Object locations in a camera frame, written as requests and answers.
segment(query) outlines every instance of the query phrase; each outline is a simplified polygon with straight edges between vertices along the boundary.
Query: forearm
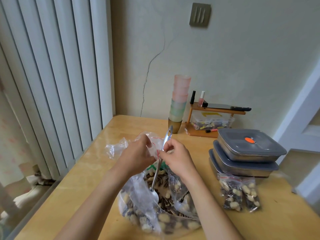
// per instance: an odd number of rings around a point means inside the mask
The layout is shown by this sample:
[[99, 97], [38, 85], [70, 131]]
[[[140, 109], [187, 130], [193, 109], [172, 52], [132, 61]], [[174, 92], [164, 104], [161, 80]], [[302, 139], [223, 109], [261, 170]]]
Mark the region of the forearm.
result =
[[186, 186], [207, 239], [243, 239], [197, 172], [187, 180]]
[[117, 166], [108, 170], [99, 185], [66, 223], [55, 239], [98, 239], [110, 208], [127, 180], [128, 177], [121, 175], [121, 171]]

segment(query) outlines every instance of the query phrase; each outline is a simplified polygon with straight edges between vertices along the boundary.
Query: plastic bag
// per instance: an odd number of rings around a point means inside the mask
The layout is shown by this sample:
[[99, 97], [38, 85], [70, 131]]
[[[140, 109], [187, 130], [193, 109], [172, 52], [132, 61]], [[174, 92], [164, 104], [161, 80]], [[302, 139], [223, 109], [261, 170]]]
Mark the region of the plastic bag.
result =
[[259, 197], [257, 195], [257, 188], [254, 177], [244, 178], [242, 180], [241, 188], [245, 195], [248, 210], [250, 212], [254, 212], [255, 210], [259, 209], [261, 205]]
[[[152, 132], [142, 132], [136, 140], [142, 134], [146, 134], [151, 141], [152, 147], [148, 148], [150, 155], [158, 159], [157, 149], [162, 149], [163, 140]], [[128, 142], [123, 138], [116, 145], [107, 145], [106, 153], [111, 159], [117, 159], [127, 146]], [[144, 232], [166, 238], [180, 237], [199, 228], [200, 221], [188, 189], [164, 162], [155, 186], [159, 203], [154, 200], [149, 187], [157, 166], [158, 160], [142, 173], [132, 176], [123, 186], [118, 195], [122, 216], [140, 226]]]
[[218, 179], [222, 196], [225, 198], [223, 207], [229, 210], [241, 211], [243, 209], [241, 178], [230, 174], [218, 173]]

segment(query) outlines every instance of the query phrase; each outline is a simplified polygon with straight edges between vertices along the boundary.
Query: knife handle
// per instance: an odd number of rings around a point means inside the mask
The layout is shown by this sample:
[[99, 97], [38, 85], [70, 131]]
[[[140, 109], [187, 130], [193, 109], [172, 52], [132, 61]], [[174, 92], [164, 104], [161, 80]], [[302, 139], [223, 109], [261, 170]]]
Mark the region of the knife handle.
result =
[[237, 106], [231, 106], [230, 107], [231, 110], [236, 110], [236, 111], [251, 111], [251, 108], [243, 108], [243, 107], [237, 107]]

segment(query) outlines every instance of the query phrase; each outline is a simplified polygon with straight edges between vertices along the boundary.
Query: floral curtain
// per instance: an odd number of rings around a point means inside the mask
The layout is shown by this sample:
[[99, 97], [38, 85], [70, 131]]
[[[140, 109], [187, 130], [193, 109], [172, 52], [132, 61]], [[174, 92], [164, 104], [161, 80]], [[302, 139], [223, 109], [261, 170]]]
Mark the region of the floral curtain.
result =
[[16, 211], [13, 199], [31, 190], [26, 177], [38, 166], [19, 122], [0, 85], [0, 213]]

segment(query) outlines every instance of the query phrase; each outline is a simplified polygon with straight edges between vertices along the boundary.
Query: metal spoon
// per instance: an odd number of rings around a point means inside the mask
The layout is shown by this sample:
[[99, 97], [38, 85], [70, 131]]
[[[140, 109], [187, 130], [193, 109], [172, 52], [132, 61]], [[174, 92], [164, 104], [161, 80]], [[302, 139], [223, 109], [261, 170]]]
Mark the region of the metal spoon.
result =
[[[169, 129], [168, 129], [168, 131], [167, 131], [167, 133], [165, 135], [165, 138], [163, 139], [162, 150], [163, 150], [166, 142], [170, 140], [170, 138], [172, 136], [172, 130], [173, 129], [174, 129], [173, 126], [170, 125], [170, 127], [169, 127]], [[154, 196], [154, 200], [156, 202], [159, 202], [159, 196], [158, 196], [157, 192], [155, 191], [155, 184], [156, 184], [156, 179], [158, 177], [158, 173], [159, 173], [161, 164], [162, 164], [162, 158], [159, 159], [158, 167], [157, 167], [157, 170], [155, 171], [154, 178], [153, 178], [153, 181], [152, 181], [152, 185], [150, 187], [150, 191], [151, 191], [152, 195]]]

